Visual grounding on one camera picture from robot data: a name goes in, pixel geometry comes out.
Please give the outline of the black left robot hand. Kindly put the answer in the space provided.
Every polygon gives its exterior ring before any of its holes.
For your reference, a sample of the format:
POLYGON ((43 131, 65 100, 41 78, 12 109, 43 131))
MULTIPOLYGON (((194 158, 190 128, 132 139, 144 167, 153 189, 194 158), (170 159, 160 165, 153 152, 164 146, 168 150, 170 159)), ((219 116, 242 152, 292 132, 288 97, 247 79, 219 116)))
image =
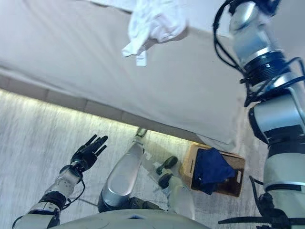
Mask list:
POLYGON ((107 140, 106 135, 103 137, 93 135, 74 153, 70 164, 81 173, 89 170, 95 164, 98 156, 106 149, 107 140))

